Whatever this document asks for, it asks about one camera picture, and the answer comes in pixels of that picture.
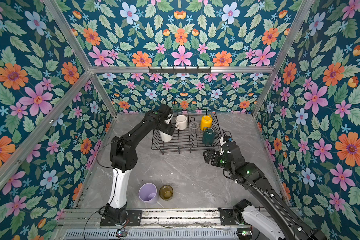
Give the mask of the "cream mug green handle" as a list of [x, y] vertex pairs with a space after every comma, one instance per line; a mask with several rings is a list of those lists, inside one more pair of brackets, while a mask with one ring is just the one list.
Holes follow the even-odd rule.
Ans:
[[202, 143], [206, 146], [212, 146], [217, 139], [216, 132], [213, 128], [204, 127]]

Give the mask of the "cream mug with handle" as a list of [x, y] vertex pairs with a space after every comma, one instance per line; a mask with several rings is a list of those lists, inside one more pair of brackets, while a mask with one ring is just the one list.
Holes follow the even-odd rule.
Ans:
[[161, 139], [164, 143], [170, 142], [173, 139], [173, 136], [163, 133], [162, 131], [159, 131]]

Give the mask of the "clear glass cup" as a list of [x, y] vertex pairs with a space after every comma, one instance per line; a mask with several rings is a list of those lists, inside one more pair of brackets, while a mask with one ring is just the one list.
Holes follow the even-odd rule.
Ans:
[[190, 142], [198, 139], [199, 124], [196, 121], [191, 121], [189, 123], [189, 138]]

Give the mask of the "yellow mug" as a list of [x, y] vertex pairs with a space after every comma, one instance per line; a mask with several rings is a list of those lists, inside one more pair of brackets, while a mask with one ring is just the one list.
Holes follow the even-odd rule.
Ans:
[[213, 118], [211, 115], [202, 116], [201, 124], [200, 124], [201, 131], [204, 131], [207, 128], [210, 128], [212, 126], [212, 123], [213, 123]]

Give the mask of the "olive green glass cup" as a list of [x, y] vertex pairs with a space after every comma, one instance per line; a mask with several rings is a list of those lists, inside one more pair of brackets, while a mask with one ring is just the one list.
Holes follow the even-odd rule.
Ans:
[[162, 200], [169, 201], [174, 194], [174, 190], [170, 185], [164, 185], [159, 190], [159, 196]]

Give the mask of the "lilac plastic cup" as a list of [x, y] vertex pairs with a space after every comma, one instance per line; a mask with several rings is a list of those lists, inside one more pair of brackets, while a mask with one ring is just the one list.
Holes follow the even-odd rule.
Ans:
[[146, 183], [141, 186], [138, 193], [139, 199], [147, 204], [156, 204], [158, 202], [158, 190], [153, 183]]

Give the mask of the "red interior white mug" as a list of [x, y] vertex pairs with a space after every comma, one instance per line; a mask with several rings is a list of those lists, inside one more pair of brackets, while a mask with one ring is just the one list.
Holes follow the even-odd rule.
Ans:
[[188, 118], [185, 115], [176, 116], [176, 130], [182, 131], [185, 130], [188, 126]]

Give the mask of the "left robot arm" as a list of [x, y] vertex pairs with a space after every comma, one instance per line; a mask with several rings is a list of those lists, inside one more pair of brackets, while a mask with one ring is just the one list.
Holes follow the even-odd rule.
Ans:
[[171, 123], [173, 110], [161, 104], [158, 110], [145, 113], [143, 119], [121, 137], [113, 137], [110, 149], [113, 183], [111, 195], [101, 213], [102, 227], [123, 226], [127, 222], [127, 188], [132, 169], [138, 162], [136, 147], [152, 130], [172, 136], [176, 127]]

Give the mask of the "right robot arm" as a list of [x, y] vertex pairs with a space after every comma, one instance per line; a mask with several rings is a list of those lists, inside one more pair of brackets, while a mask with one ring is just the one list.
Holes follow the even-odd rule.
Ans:
[[248, 200], [235, 205], [237, 223], [252, 225], [270, 240], [324, 240], [325, 234], [301, 220], [272, 188], [265, 174], [247, 162], [236, 142], [225, 142], [221, 149], [203, 152], [205, 163], [223, 169], [225, 178], [249, 191], [266, 209], [260, 213]]

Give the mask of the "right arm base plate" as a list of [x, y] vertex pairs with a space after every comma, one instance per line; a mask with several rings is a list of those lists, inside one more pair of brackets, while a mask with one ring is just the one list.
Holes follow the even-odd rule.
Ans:
[[220, 214], [221, 225], [251, 225], [256, 216], [259, 215], [259, 209], [254, 206], [246, 206], [245, 208], [223, 209], [218, 208]]

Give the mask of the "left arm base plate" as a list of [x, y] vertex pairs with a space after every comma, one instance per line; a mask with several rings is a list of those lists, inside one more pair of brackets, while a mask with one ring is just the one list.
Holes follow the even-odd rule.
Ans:
[[101, 227], [136, 227], [139, 226], [142, 220], [143, 211], [141, 210], [126, 210], [117, 214], [106, 212], [103, 214], [100, 226]]

